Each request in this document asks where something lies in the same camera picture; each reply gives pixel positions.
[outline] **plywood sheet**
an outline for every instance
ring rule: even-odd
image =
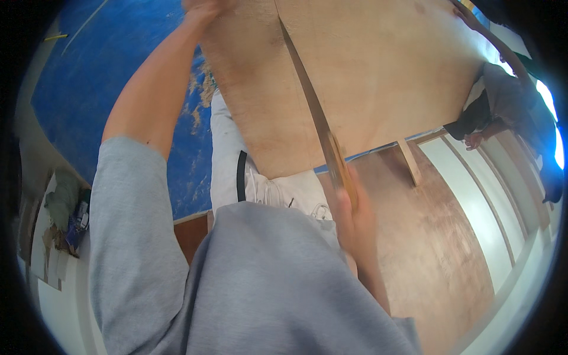
[[[202,48],[268,178],[324,164],[277,6],[346,156],[454,121],[490,48],[446,0],[242,0]]]
[[[423,176],[418,187],[398,147],[351,164],[377,216],[378,261],[392,315],[415,318],[425,354],[445,354],[489,309],[493,286],[451,189],[414,142],[408,145]],[[329,176],[318,177],[333,213]]]

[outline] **person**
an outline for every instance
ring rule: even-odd
[[[218,91],[215,222],[187,264],[173,232],[166,161],[197,42],[235,2],[185,0],[183,22],[130,78],[108,117],[91,196],[89,281],[107,352],[419,353],[414,320],[391,317],[375,216],[357,172],[349,170],[357,212],[339,190],[335,221],[324,218],[325,208],[311,215],[326,201],[294,208],[300,188],[290,188],[294,201],[257,189],[272,184],[241,153],[246,147]],[[235,191],[241,169],[248,171],[245,197]]]
[[[458,0],[450,0],[454,13],[472,30],[483,35],[517,77],[489,62],[483,63],[460,117],[444,128],[456,140],[464,140],[467,150],[499,132],[512,130],[542,156],[540,178],[545,190],[543,203],[557,203],[562,197],[563,171],[556,163],[556,124],[542,96],[536,90],[519,57],[500,39],[482,26]]]

